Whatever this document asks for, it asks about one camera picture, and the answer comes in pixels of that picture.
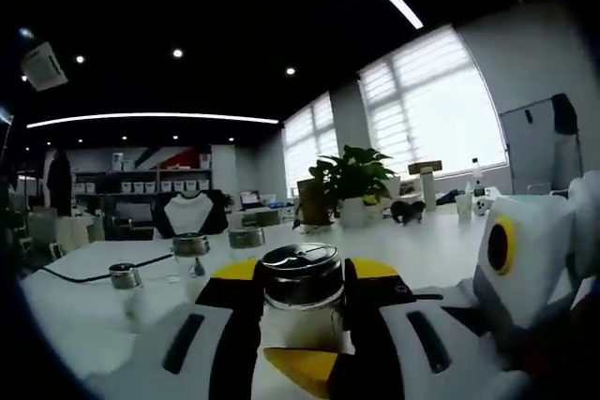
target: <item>yellow eye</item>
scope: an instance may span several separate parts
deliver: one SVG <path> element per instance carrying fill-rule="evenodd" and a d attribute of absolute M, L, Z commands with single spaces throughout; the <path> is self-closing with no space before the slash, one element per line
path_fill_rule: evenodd
<path fill-rule="evenodd" d="M 496 219 L 496 224 L 487 238 L 487 260 L 496 274 L 508 274 L 513 265 L 516 249 L 515 225 L 508 217 L 501 216 Z"/>

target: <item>green leaves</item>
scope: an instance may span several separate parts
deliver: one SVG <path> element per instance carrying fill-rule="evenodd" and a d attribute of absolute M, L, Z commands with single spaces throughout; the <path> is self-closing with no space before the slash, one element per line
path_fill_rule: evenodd
<path fill-rule="evenodd" d="M 379 151 L 368 148 L 344 146 L 342 158 L 319 156 L 316 165 L 309 169 L 310 174 L 322 181 L 325 196 L 335 208 L 339 200 L 372 195 L 377 201 L 390 197 L 382 180 L 394 175 L 381 162 L 389 159 Z"/>

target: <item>air conditioner unit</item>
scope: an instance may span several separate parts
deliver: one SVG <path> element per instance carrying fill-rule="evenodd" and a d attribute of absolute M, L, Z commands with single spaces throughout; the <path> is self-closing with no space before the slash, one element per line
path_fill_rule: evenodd
<path fill-rule="evenodd" d="M 40 44 L 25 55 L 21 71 L 36 91 L 54 88 L 68 81 L 49 42 Z"/>

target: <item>metal lid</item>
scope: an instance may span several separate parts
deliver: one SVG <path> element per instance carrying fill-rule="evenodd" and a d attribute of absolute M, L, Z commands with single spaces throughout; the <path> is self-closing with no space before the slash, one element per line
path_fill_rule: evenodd
<path fill-rule="evenodd" d="M 264 231 L 260 227 L 229 230 L 229 244 L 232 248 L 260 247 L 264 245 Z"/>
<path fill-rule="evenodd" d="M 329 244 L 291 244 L 262 258 L 267 302 L 286 305 L 322 304 L 343 288 L 338 250 Z"/>
<path fill-rule="evenodd" d="M 337 260 L 337 255 L 338 250 L 329 244 L 291 244 L 267 253 L 262 258 L 262 264 L 272 271 L 302 271 L 316 269 Z"/>
<path fill-rule="evenodd" d="M 132 289 L 142 284 L 140 272 L 130 262 L 121 262 L 109 267 L 112 285 L 115 289 Z"/>
<path fill-rule="evenodd" d="M 172 251 L 176 257 L 201 257 L 210 251 L 210 244 L 203 234 L 183 233 L 172 238 Z"/>

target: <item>monitor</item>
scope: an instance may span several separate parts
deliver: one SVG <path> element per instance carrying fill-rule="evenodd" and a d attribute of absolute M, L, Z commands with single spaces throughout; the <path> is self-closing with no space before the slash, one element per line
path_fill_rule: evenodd
<path fill-rule="evenodd" d="M 263 206 L 259 191 L 242 191 L 240 193 L 240 200 L 242 201 L 242 209 L 244 210 Z"/>

